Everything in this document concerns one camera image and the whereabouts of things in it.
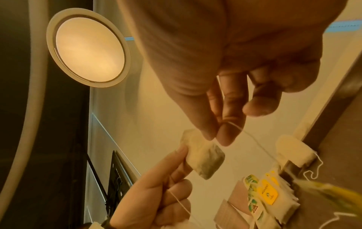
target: wooden surface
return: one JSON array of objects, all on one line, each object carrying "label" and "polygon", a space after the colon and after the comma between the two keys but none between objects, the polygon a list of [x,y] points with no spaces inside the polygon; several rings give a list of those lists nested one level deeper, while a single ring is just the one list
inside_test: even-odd
[{"label": "wooden surface", "polygon": [[[318,147],[324,161],[319,182],[331,183],[362,193],[362,92],[352,101],[342,116]],[[319,161],[309,169],[316,171]],[[318,229],[322,223],[334,217],[335,209],[325,200],[297,190],[301,207],[285,228]],[[328,229],[362,228],[362,220],[342,217],[326,226]]]}]

